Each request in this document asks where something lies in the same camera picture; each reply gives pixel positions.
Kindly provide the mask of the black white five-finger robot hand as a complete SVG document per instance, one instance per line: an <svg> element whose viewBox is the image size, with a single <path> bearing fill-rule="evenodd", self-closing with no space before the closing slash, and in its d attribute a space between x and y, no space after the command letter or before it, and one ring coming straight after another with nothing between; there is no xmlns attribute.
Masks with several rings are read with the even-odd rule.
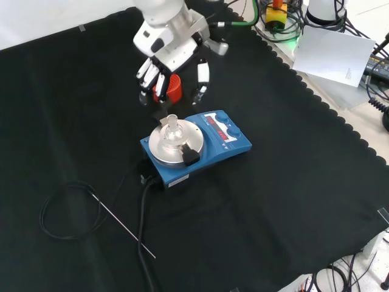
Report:
<svg viewBox="0 0 389 292"><path fill-rule="evenodd" d="M188 63L203 44L195 33L181 44L174 44L178 37L168 27L153 28L144 22L133 39L134 45L147 59L136 74L139 84L139 100L148 103L148 96L156 89L157 101L166 102L171 76Z"/></svg>

